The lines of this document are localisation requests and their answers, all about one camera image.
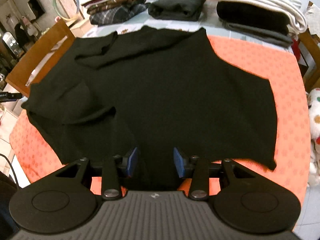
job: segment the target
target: chair backrest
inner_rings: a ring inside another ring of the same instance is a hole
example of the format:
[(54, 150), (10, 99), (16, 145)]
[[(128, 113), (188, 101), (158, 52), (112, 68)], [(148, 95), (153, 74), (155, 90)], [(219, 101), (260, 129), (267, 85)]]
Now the chair backrest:
[[(63, 43), (56, 50), (52, 48), (61, 40)], [(63, 54), (71, 47), (75, 40), (73, 33), (69, 30), (63, 20), (59, 20), (46, 34), (44, 34), (28, 52), (21, 58), (18, 64), (7, 76), (6, 82), (13, 86), (24, 96), (29, 97), (30, 87), (27, 82), (33, 70), (50, 53), (53, 53), (43, 65), (37, 76), (31, 83), (39, 83), (49, 71), (57, 64)]]

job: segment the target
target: mirror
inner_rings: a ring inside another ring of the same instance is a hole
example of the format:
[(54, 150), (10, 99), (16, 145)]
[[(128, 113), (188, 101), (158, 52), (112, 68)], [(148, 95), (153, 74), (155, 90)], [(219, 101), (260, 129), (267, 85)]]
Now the mirror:
[(16, 39), (12, 36), (11, 33), (6, 32), (2, 40), (7, 44), (8, 48), (13, 52), (13, 54), (17, 57), (20, 58), (23, 54), (24, 51), (19, 47), (19, 44), (17, 43)]

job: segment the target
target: folded dark gray garment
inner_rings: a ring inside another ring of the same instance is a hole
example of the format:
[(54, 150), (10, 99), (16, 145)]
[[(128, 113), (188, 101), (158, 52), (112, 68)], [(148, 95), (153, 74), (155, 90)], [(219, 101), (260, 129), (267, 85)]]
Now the folded dark gray garment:
[(278, 32), (242, 25), (238, 23), (224, 22), (223, 24), (229, 30), (243, 33), (258, 40), (262, 40), (278, 46), (287, 48), (293, 44), (292, 38), (289, 35), (283, 35)]
[(158, 20), (197, 21), (205, 0), (158, 0), (148, 13)]

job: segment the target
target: wall-mounted television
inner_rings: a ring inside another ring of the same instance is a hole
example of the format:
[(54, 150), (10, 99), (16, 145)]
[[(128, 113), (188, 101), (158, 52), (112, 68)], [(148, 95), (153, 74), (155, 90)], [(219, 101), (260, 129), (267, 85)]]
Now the wall-mounted television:
[(42, 15), (44, 15), (45, 11), (38, 0), (29, 0), (28, 5), (36, 19), (39, 19)]

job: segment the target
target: silver bolt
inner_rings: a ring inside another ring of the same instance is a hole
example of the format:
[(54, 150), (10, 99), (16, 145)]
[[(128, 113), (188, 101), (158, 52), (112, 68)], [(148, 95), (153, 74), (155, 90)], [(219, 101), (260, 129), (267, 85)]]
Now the silver bolt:
[(117, 197), (119, 195), (119, 191), (116, 189), (107, 189), (103, 194), (105, 197)]
[(207, 193), (203, 190), (195, 190), (191, 193), (191, 196), (194, 198), (204, 198), (207, 196)]

